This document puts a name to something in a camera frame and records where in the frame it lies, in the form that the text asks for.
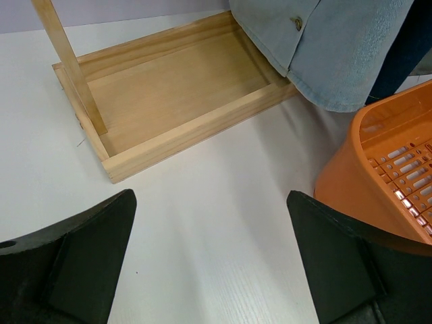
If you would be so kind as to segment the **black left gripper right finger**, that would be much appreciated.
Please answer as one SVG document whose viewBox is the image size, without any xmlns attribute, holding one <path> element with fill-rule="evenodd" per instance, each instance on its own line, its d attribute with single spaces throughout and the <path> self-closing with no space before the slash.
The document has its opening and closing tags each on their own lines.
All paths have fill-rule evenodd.
<svg viewBox="0 0 432 324">
<path fill-rule="evenodd" d="M 430 323 L 431 246 L 300 191 L 287 207 L 320 323 Z"/>
</svg>

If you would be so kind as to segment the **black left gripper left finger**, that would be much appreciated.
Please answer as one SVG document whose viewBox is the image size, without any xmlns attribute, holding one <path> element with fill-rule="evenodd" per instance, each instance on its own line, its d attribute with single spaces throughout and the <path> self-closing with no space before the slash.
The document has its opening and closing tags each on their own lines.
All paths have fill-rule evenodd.
<svg viewBox="0 0 432 324">
<path fill-rule="evenodd" d="M 126 189 L 1 242 L 2 323 L 106 323 L 136 214 Z"/>
</svg>

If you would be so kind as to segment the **light blue denim skirt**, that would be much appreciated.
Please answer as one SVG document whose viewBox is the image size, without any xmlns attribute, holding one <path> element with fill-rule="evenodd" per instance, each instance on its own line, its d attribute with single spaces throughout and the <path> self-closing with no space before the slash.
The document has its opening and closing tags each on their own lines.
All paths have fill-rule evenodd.
<svg viewBox="0 0 432 324">
<path fill-rule="evenodd" d="M 273 68 L 328 111 L 362 108 L 412 1 L 234 0 L 232 15 Z"/>
</svg>

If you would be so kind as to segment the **dark blue denim garment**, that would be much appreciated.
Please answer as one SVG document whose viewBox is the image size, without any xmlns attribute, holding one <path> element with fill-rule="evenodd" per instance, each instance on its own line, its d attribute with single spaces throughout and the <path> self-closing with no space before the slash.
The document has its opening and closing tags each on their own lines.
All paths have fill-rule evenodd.
<svg viewBox="0 0 432 324">
<path fill-rule="evenodd" d="M 430 50 L 431 2 L 414 1 L 365 104 L 393 95 Z"/>
</svg>

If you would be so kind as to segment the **grey pleated skirt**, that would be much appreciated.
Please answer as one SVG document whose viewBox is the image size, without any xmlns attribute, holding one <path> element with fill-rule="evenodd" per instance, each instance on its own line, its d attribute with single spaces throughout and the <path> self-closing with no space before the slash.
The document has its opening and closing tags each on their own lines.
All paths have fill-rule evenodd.
<svg viewBox="0 0 432 324">
<path fill-rule="evenodd" d="M 411 76 L 424 76 L 428 74 L 432 74 L 432 49 L 426 53 L 410 73 Z"/>
</svg>

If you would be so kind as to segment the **orange plastic basket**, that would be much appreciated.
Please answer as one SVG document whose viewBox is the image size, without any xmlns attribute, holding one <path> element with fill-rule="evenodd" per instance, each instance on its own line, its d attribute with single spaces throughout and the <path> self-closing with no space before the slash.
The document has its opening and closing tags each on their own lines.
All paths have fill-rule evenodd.
<svg viewBox="0 0 432 324">
<path fill-rule="evenodd" d="M 314 197 L 355 219 L 431 243 L 431 82 L 361 109 Z"/>
</svg>

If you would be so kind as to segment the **wooden clothes rack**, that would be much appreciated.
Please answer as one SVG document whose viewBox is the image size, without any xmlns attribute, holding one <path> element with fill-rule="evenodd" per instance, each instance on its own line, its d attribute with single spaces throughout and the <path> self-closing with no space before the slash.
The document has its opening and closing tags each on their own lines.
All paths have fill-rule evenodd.
<svg viewBox="0 0 432 324">
<path fill-rule="evenodd" d="M 50 1 L 34 1 L 53 70 L 118 183 L 296 94 L 228 11 L 76 56 Z"/>
</svg>

